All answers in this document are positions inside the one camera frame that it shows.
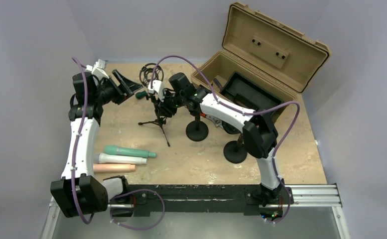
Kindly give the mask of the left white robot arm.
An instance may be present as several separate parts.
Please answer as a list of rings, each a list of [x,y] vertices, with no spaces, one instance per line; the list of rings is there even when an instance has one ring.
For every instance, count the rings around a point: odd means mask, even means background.
[[[142,88],[117,70],[112,74],[86,71],[72,77],[75,93],[68,113],[72,133],[68,158],[60,179],[50,185],[54,201],[67,218],[103,212],[111,199],[119,204],[130,199],[124,176],[103,182],[94,176],[94,145],[103,106],[110,102],[119,105]]]

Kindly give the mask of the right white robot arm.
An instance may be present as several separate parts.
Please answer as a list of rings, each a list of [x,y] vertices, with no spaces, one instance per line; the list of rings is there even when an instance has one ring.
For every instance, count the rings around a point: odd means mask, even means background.
[[[185,130],[192,141],[203,141],[208,136],[209,130],[200,120],[201,115],[215,117],[238,130],[239,138],[226,143],[223,149],[225,159],[238,164],[247,155],[253,156],[260,172],[260,188],[250,192],[250,197],[263,206],[280,202],[284,181],[275,159],[278,132],[271,117],[214,96],[204,87],[196,88],[184,73],[173,75],[169,82],[171,90],[160,80],[151,80],[147,85],[148,93],[158,96],[154,102],[156,114],[170,118],[178,108],[187,108],[195,118]]]

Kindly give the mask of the round base shock mount stand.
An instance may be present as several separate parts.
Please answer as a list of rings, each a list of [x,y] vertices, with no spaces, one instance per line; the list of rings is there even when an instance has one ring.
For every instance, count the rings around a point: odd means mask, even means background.
[[[224,131],[230,135],[239,135],[237,140],[229,141],[224,146],[223,154],[225,159],[233,164],[244,162],[248,153],[243,145],[243,134],[237,128],[225,121],[222,122],[222,127]]]

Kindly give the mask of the white microphone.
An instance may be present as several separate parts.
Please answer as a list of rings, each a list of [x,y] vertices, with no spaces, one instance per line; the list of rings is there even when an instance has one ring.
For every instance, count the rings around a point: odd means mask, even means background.
[[[94,157],[94,162],[97,164],[134,164],[134,165],[146,165],[147,158],[135,157],[135,156],[123,156],[123,155],[109,155],[105,153],[98,153]]]

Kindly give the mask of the black tripod mic stand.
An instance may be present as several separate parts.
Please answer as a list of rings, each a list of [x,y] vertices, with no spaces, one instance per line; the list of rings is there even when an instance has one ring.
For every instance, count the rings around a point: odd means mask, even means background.
[[[152,74],[155,66],[156,66],[155,63],[147,63],[141,68],[138,77],[139,77],[139,80],[143,86],[147,87],[148,84],[150,83],[151,79],[148,78],[148,75]],[[154,112],[156,115],[156,119],[152,120],[152,121],[139,122],[138,125],[154,124],[154,125],[159,126],[161,128],[162,133],[164,134],[164,137],[165,137],[165,140],[166,140],[168,147],[170,147],[170,143],[169,143],[167,136],[166,136],[164,129],[163,129],[163,125],[166,124],[167,118],[160,118],[157,116],[157,99],[155,96],[148,93],[148,100],[151,100],[151,102],[154,104]]]

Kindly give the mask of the pink microphone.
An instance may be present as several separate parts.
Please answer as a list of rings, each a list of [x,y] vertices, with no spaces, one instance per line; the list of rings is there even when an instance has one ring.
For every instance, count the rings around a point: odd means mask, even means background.
[[[95,173],[130,173],[136,170],[133,164],[94,164]]]

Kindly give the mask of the round base clip stand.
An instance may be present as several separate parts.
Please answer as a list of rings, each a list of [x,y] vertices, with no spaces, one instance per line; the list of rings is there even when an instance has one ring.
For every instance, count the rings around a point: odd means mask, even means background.
[[[190,115],[194,117],[194,120],[191,121],[186,126],[186,136],[191,140],[195,142],[203,141],[207,138],[209,129],[207,125],[201,121],[201,115],[199,112],[196,111],[189,111]]]

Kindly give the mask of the green microphone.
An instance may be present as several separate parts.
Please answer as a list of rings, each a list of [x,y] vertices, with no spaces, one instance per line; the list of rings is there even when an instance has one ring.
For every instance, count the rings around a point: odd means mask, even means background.
[[[142,158],[157,157],[157,154],[155,152],[143,149],[120,147],[116,145],[106,145],[104,148],[104,153],[109,155],[133,156]]]

